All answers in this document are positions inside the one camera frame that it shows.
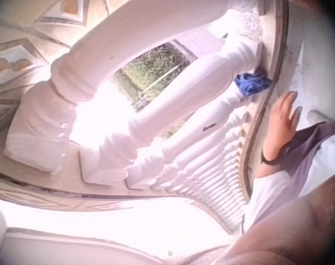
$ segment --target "white railing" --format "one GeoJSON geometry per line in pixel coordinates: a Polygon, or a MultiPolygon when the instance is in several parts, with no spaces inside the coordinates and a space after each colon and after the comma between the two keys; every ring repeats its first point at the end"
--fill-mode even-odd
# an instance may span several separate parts
{"type": "MultiPolygon", "coordinates": [[[[60,170],[78,102],[91,100],[107,76],[138,55],[211,23],[234,4],[237,1],[127,2],[52,64],[50,80],[25,94],[4,153],[42,171],[60,170]]],[[[108,186],[125,180],[131,189],[167,188],[201,200],[236,224],[245,204],[237,174],[240,126],[247,114],[233,111],[249,101],[233,80],[255,69],[259,47],[229,35],[220,52],[194,61],[130,119],[125,130],[108,135],[98,150],[80,149],[83,179],[108,186]],[[191,113],[173,136],[137,160],[139,149],[191,113]]]]}

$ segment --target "tiled floor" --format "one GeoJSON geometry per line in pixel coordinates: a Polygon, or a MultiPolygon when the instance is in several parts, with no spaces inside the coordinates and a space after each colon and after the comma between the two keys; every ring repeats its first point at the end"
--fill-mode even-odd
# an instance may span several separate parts
{"type": "Polygon", "coordinates": [[[297,129],[311,125],[307,121],[311,109],[335,120],[335,28],[323,14],[290,4],[285,55],[274,89],[252,150],[252,173],[260,164],[270,107],[284,92],[299,93],[294,107],[303,110],[297,129]]]}

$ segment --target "blue rag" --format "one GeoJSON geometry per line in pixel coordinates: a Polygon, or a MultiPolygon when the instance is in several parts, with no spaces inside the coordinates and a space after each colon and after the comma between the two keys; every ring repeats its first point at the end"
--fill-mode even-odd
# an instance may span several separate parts
{"type": "Polygon", "coordinates": [[[245,96],[251,96],[270,88],[273,82],[266,73],[257,70],[255,73],[237,75],[235,83],[245,96]]]}

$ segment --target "white shirt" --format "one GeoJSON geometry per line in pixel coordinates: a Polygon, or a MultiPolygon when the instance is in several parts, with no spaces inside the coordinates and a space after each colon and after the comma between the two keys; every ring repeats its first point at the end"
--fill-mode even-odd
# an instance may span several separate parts
{"type": "MultiPolygon", "coordinates": [[[[335,174],[335,135],[321,144],[316,152],[300,197],[309,194],[316,187],[335,174]]],[[[244,214],[243,232],[269,208],[271,203],[284,191],[290,183],[286,171],[280,171],[253,181],[253,193],[244,214]]]]}

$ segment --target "fingers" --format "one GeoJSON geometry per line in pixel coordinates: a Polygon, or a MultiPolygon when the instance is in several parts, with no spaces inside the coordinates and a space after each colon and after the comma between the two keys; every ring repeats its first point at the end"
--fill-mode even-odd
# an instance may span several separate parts
{"type": "Polygon", "coordinates": [[[298,93],[292,91],[284,100],[283,106],[282,106],[282,112],[286,117],[290,116],[291,109],[293,108],[293,104],[295,102],[295,99],[297,98],[298,93]]]}
{"type": "Polygon", "coordinates": [[[287,91],[286,93],[284,93],[280,98],[278,98],[274,104],[274,108],[276,109],[281,109],[284,101],[287,99],[287,97],[291,94],[290,91],[287,91]]]}
{"type": "Polygon", "coordinates": [[[290,129],[291,131],[296,131],[296,127],[299,124],[299,120],[301,117],[302,107],[298,107],[295,109],[295,112],[293,113],[293,116],[290,120],[290,129]]]}

